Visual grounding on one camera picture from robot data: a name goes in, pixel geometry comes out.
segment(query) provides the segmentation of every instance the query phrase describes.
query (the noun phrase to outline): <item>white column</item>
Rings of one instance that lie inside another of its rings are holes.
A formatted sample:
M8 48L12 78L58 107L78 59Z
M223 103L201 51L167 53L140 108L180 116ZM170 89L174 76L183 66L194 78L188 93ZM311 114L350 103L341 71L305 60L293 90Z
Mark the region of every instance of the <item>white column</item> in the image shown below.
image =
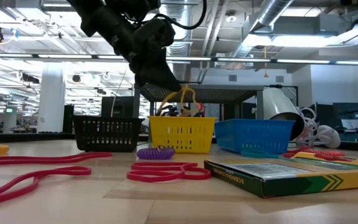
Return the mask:
M4 130L3 133L13 133L9 129L16 127L16 119L17 119L17 107L6 107L5 118L4 118Z
M64 63L44 63L37 131L62 132L66 74Z

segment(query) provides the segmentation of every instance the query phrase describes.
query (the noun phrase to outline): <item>robotic arm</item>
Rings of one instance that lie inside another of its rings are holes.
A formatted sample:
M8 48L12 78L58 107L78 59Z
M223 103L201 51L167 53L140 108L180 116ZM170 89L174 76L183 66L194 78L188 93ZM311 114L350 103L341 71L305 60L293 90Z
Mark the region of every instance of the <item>robotic arm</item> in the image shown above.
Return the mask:
M102 0L67 1L82 18L81 29L88 37L98 32L116 55L122 55L129 62L129 68L135 73L136 87L150 83L180 91L181 86L165 58L165 47L173 43L175 36L171 23L184 29L198 27L205 17L206 0L200 21L191 27L177 24L162 14L142 22L150 10L160 7L160 0L105 0L106 4Z

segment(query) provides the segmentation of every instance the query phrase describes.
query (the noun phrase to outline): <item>green and yellow box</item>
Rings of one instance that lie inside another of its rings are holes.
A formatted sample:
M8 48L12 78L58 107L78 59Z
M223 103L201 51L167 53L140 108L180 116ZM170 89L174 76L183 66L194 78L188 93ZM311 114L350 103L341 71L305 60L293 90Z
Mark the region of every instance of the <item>green and yellow box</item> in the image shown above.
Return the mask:
M358 159L327 161L300 152L291 159L205 161L204 167L262 198L358 188Z

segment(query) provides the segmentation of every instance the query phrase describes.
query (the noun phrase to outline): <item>computer monitor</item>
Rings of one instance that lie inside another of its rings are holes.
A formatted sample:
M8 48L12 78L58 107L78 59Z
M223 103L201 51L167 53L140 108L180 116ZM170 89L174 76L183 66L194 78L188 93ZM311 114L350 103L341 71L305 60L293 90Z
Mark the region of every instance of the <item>computer monitor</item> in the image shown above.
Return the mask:
M358 120L358 103L333 103L335 117Z

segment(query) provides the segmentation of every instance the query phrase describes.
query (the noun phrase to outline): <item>power cord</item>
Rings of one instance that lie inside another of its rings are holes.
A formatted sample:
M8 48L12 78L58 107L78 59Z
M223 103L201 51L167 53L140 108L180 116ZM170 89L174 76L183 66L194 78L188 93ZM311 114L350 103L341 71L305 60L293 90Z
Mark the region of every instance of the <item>power cord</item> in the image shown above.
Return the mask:
M204 21L204 18L206 15L206 3L207 3L206 1L207 0L203 0L203 12L201 13L201 17L200 17L199 21L196 24L194 24L193 26L184 26L184 25L178 23L177 21L175 21L174 19L172 19L171 17L161 14L161 13L158 13L157 15L155 15L154 18L162 17L162 18L168 20L170 23L175 24L176 26L178 26L182 29L192 30L192 29L199 27L201 25L201 23L203 23L203 21Z

